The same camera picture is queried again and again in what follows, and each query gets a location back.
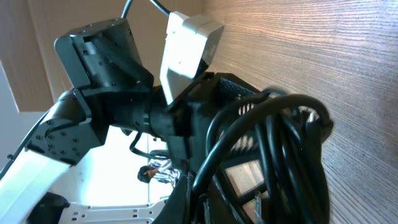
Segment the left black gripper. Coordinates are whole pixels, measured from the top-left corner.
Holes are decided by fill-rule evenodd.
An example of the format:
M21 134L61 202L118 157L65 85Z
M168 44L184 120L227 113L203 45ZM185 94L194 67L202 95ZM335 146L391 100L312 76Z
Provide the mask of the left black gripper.
M232 102L259 92L232 73L205 72L181 98L168 105L158 86L149 108L151 134L166 142L174 168L197 172L206 157L206 135L216 114ZM254 218L255 190L267 193L256 148L253 137L243 136L221 165L250 218Z

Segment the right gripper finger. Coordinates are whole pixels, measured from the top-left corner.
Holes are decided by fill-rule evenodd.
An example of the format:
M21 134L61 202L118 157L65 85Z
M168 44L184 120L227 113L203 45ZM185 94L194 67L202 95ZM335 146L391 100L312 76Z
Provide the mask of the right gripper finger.
M190 223L193 175L181 176L163 209L152 224Z

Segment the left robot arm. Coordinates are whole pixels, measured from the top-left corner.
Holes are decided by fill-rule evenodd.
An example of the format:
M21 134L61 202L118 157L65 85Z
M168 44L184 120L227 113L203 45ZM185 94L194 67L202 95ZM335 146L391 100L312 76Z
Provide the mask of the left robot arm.
M71 30L55 49L72 81L21 142L1 172L2 223L248 223L223 169L194 185L210 157L206 138L215 124L226 130L250 110L239 104L256 92L231 73L208 66L223 25L202 15L169 15L159 86L140 61L129 23L122 18ZM69 202L51 185L105 143L110 126L153 135L167 144L149 159L170 159L183 174L170 197L155 203L99 207Z

